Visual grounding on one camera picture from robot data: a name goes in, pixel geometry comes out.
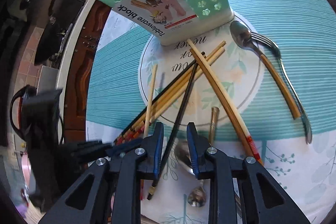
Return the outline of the pale chopstick red tip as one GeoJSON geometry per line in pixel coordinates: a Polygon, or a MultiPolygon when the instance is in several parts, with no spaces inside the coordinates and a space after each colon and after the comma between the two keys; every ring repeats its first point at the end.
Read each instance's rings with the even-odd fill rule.
{"type": "Polygon", "coordinates": [[[154,93],[154,86],[155,86],[155,78],[157,73],[157,67],[158,65],[155,64],[151,70],[151,82],[150,82],[150,89],[149,89],[149,97],[148,97],[148,103],[147,103],[147,110],[146,110],[146,117],[145,117],[145,127],[143,131],[143,137],[146,138],[148,136],[149,132],[149,125],[150,125],[150,118],[151,118],[151,107],[152,107],[152,101],[153,101],[153,93],[154,93]]]}

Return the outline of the black chopstick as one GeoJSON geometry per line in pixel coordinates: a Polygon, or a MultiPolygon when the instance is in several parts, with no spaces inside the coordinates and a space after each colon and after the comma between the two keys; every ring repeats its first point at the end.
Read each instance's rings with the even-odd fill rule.
{"type": "Polygon", "coordinates": [[[190,97],[190,94],[191,94],[191,90],[193,88],[193,82],[194,82],[195,74],[197,72],[197,67],[198,67],[198,64],[195,63],[194,66],[193,66],[193,70],[191,72],[191,76],[189,78],[189,82],[188,82],[187,88],[185,90],[185,94],[183,96],[183,100],[182,100],[181,106],[179,108],[177,117],[175,119],[175,123],[174,123],[173,129],[171,131],[169,140],[167,142],[167,146],[165,148],[165,152],[163,153],[163,156],[162,156],[161,166],[160,166],[160,171],[159,171],[158,178],[152,182],[151,187],[149,188],[149,191],[148,191],[147,200],[151,200],[153,198],[155,190],[156,190],[156,187],[157,187],[157,185],[159,183],[159,180],[160,180],[160,178],[162,176],[162,173],[163,173],[163,170],[165,168],[165,165],[166,165],[166,163],[167,163],[167,161],[169,159],[169,155],[171,153],[171,149],[173,148],[173,144],[174,144],[175,138],[177,136],[179,125],[180,125],[181,120],[183,118],[183,115],[185,113],[185,109],[186,109],[186,106],[187,106],[187,103],[188,103],[188,100],[189,100],[189,97],[190,97]]]}
{"type": "MultiPolygon", "coordinates": [[[[153,103],[157,102],[158,100],[160,100],[161,97],[168,95],[168,91],[170,91],[172,88],[174,88],[176,86],[176,82],[178,82],[179,80],[182,80],[183,77],[185,76],[185,74],[187,72],[189,72],[189,70],[191,69],[191,67],[196,63],[195,60],[193,60],[181,73],[179,73],[154,99],[153,99],[153,103]]],[[[126,128],[123,129],[123,131],[119,134],[119,136],[113,141],[113,144],[115,145],[119,139],[123,138],[124,135],[126,134],[126,132],[129,129],[133,129],[135,127],[135,123],[138,120],[142,120],[142,116],[146,114],[146,110],[147,107],[145,107],[139,114],[138,116],[136,116],[136,118],[134,120],[131,121],[130,124],[127,125],[126,128]]]]}

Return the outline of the teal patterned tablecloth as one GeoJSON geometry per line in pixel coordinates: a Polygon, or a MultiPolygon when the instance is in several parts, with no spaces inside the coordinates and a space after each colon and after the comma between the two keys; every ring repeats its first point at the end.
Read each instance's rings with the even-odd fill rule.
{"type": "MultiPolygon", "coordinates": [[[[224,25],[194,39],[200,51],[220,42],[212,68],[238,108],[266,170],[311,223],[335,205],[335,12],[327,0],[228,0],[236,19],[280,48],[286,73],[309,118],[306,143],[273,77],[224,25]]],[[[147,103],[151,68],[160,92],[193,56],[186,42],[162,46],[147,30],[110,12],[89,81],[86,139],[113,142],[147,103]]]]}

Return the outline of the steel spoon near holder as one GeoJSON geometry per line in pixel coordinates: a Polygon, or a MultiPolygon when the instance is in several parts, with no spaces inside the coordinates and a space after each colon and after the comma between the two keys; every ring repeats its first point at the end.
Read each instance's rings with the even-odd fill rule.
{"type": "Polygon", "coordinates": [[[254,52],[258,57],[263,53],[252,42],[252,34],[240,21],[232,21],[230,24],[230,32],[234,42],[242,49],[254,52]]]}

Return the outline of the gold handled small spoon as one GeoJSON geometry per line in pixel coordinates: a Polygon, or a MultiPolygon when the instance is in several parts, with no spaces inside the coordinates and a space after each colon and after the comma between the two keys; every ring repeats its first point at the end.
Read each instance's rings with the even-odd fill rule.
{"type": "Polygon", "coordinates": [[[191,168],[194,176],[201,181],[200,186],[194,188],[187,198],[187,202],[193,207],[203,207],[206,203],[206,192],[203,189],[204,179],[209,179],[209,174],[214,170],[214,165],[207,159],[207,150],[213,147],[217,128],[219,108],[211,108],[211,122],[209,137],[198,134],[195,124],[187,125],[187,141],[189,146],[191,168]]]}

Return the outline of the wooden handled utensil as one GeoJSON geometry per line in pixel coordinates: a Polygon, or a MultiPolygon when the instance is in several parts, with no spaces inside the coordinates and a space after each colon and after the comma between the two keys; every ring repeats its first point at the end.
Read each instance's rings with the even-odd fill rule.
{"type": "Polygon", "coordinates": [[[291,95],[289,89],[287,88],[286,84],[284,83],[284,81],[282,80],[278,72],[276,71],[275,67],[263,53],[259,56],[259,58],[264,63],[267,70],[269,71],[274,81],[276,82],[278,88],[280,89],[282,96],[284,97],[286,104],[288,105],[288,108],[291,112],[293,119],[295,120],[299,118],[301,116],[301,113],[296,105],[296,102],[293,96],[291,95]]]}

